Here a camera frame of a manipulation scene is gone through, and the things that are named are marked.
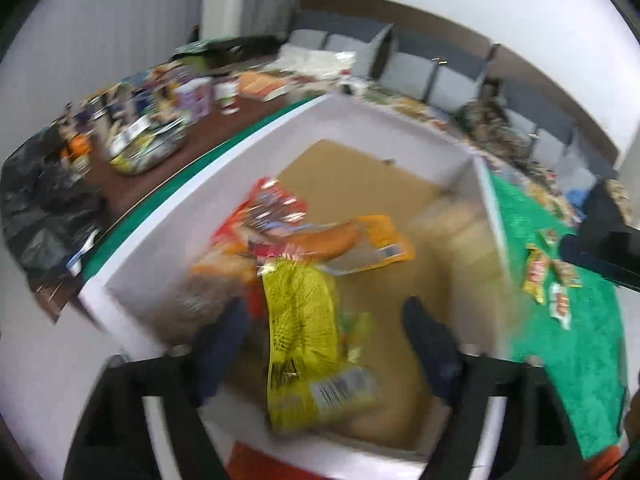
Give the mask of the yellow barcode snack bag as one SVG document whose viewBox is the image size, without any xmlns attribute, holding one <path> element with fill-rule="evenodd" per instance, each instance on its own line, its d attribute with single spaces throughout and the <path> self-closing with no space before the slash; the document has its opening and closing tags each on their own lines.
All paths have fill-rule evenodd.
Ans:
<svg viewBox="0 0 640 480">
<path fill-rule="evenodd" d="M 332 276 L 285 259 L 266 261 L 259 275 L 269 325 L 271 429 L 298 434 L 379 404 L 378 382 L 362 360 L 369 317 L 341 308 Z"/>
</svg>

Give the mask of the red snack packet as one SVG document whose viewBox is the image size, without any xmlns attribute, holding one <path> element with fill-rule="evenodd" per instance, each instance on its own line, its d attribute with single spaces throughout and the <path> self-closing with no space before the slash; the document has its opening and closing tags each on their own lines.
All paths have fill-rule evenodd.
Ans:
<svg viewBox="0 0 640 480">
<path fill-rule="evenodd" d="M 209 240 L 224 254 L 250 255 L 256 245 L 273 244 L 299 228 L 307 203 L 288 192 L 279 180 L 260 178 Z"/>
</svg>

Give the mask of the yellow chicken foot snack packet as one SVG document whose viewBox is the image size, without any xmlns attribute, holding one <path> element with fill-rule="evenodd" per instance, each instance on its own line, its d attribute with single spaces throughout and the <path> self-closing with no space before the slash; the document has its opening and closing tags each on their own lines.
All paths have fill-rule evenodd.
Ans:
<svg viewBox="0 0 640 480">
<path fill-rule="evenodd" d="M 544 304 L 544 283 L 550 266 L 548 255 L 535 244 L 526 245 L 525 275 L 522 291 L 537 304 Z"/>
</svg>

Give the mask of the orange walnut snack bag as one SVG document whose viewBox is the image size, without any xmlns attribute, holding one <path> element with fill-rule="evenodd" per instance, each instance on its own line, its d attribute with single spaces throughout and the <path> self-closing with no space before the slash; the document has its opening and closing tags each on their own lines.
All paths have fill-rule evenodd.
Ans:
<svg viewBox="0 0 640 480">
<path fill-rule="evenodd" d="M 190 344 L 198 331 L 217 321 L 233 299 L 246 299 L 257 281 L 256 263 L 246 252 L 222 245 L 190 267 L 151 315 L 151 328 L 169 347 Z"/>
</svg>

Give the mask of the orange sausage snack bag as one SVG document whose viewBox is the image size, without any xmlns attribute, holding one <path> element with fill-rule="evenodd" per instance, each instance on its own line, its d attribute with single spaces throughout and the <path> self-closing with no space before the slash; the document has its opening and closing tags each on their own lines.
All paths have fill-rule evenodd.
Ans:
<svg viewBox="0 0 640 480">
<path fill-rule="evenodd" d="M 260 260 L 306 262 L 334 276 L 381 269 L 416 258 L 412 244 L 384 214 L 323 226 L 305 224 L 250 247 Z"/>
</svg>

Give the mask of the green table cloth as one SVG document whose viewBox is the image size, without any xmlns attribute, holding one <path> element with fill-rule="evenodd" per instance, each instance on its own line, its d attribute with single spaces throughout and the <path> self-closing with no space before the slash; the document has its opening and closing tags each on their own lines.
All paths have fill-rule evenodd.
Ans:
<svg viewBox="0 0 640 480">
<path fill-rule="evenodd" d="M 443 190 L 480 208 L 506 272 L 519 280 L 525 246 L 558 220 L 484 160 L 434 128 L 344 96 L 319 96 L 279 110 L 171 172 L 139 198 L 82 262 L 80 298 L 133 358 L 159 354 L 143 319 L 250 187 L 276 177 L 326 217 L 367 210 L 395 220 L 410 200 Z M 614 286 L 591 272 L 570 290 L 572 322 L 563 330 L 547 309 L 518 296 L 523 322 L 505 330 L 447 285 L 456 335 L 497 356 L 540 356 L 570 415 L 580 449 L 592 455 L 618 436 L 627 376 L 623 321 Z"/>
</svg>

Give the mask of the camouflage jacket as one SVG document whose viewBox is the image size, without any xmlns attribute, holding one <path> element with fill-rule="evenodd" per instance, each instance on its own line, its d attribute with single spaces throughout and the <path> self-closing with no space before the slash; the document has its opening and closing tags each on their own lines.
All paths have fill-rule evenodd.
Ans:
<svg viewBox="0 0 640 480">
<path fill-rule="evenodd" d="M 552 185 L 550 171 L 529 158 L 529 147 L 512 129 L 495 98 L 465 103 L 454 114 L 454 123 L 472 143 L 545 186 Z"/>
</svg>

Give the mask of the grey sofa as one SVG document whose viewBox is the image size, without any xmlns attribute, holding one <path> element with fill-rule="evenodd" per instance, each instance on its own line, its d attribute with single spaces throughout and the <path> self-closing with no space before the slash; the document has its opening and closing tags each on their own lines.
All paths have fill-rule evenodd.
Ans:
<svg viewBox="0 0 640 480">
<path fill-rule="evenodd" d="M 490 99 L 527 158 L 565 179 L 615 177 L 617 148 L 559 84 L 504 44 L 437 14 L 390 0 L 298 0 L 290 41 L 354 50 L 356 73 L 447 116 Z"/>
</svg>

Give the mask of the black garbage bag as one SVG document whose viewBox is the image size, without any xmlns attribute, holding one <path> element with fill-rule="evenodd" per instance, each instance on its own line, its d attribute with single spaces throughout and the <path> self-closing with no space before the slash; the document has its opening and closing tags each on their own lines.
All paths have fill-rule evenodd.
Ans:
<svg viewBox="0 0 640 480">
<path fill-rule="evenodd" d="M 108 223 L 100 189 L 63 162 L 58 127 L 44 128 L 1 168 L 1 221 L 6 249 L 32 286 L 71 278 L 70 262 Z"/>
</svg>

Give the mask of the white foam box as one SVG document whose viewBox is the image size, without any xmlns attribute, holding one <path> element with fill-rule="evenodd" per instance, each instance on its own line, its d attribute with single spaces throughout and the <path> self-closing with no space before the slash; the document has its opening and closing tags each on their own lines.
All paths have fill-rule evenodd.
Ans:
<svg viewBox="0 0 640 480">
<path fill-rule="evenodd" d="M 416 245 L 411 261 L 336 281 L 344 307 L 372 315 L 364 357 L 383 402 L 330 430 L 280 438 L 267 425 L 266 360 L 247 349 L 202 408 L 204 422 L 322 476 L 418 478 L 448 412 L 426 390 L 401 327 L 402 303 L 418 296 L 460 341 L 506 353 L 509 274 L 496 196 L 484 162 L 450 136 L 344 96 L 310 101 L 203 169 L 188 168 L 86 281 L 82 303 L 130 358 L 162 354 L 153 314 L 261 177 L 306 200 L 313 222 L 386 214 Z"/>
</svg>

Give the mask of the bowl of mixed items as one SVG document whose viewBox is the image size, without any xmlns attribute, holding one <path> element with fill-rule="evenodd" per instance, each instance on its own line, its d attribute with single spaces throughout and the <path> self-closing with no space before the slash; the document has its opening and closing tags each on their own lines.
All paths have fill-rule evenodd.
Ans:
<svg viewBox="0 0 640 480">
<path fill-rule="evenodd" d="M 110 136 L 106 158 L 120 174 L 143 174 L 183 147 L 188 125 L 189 119 L 180 115 L 163 124 L 144 115 Z"/>
</svg>

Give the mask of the white plastic bag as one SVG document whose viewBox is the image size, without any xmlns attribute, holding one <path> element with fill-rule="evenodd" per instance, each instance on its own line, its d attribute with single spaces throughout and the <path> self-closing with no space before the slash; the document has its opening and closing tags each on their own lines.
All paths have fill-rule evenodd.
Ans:
<svg viewBox="0 0 640 480">
<path fill-rule="evenodd" d="M 299 76 L 329 80 L 348 75 L 356 57 L 354 51 L 333 52 L 285 44 L 269 67 Z"/>
</svg>

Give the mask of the purple cup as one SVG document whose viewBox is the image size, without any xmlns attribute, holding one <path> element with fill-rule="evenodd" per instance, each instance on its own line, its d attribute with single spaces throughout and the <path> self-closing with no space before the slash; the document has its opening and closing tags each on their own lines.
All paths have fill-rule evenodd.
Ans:
<svg viewBox="0 0 640 480">
<path fill-rule="evenodd" d="M 194 78 L 175 88 L 178 107 L 189 116 L 192 124 L 209 115 L 212 89 L 213 79 L 210 77 Z"/>
</svg>

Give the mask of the white jar with label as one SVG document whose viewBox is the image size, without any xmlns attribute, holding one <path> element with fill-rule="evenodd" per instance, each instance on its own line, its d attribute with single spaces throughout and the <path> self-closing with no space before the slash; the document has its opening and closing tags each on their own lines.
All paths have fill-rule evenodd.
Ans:
<svg viewBox="0 0 640 480">
<path fill-rule="evenodd" d="M 232 115 L 239 110 L 239 81 L 228 77 L 215 84 L 215 101 L 223 115 Z"/>
</svg>

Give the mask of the orange book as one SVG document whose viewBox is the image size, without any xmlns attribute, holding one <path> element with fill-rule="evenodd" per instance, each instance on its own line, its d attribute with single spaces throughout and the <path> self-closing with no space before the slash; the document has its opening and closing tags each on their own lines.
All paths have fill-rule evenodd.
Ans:
<svg viewBox="0 0 640 480">
<path fill-rule="evenodd" d="M 248 70 L 238 75 L 239 95 L 244 99 L 269 102 L 288 93 L 285 79 Z"/>
</svg>

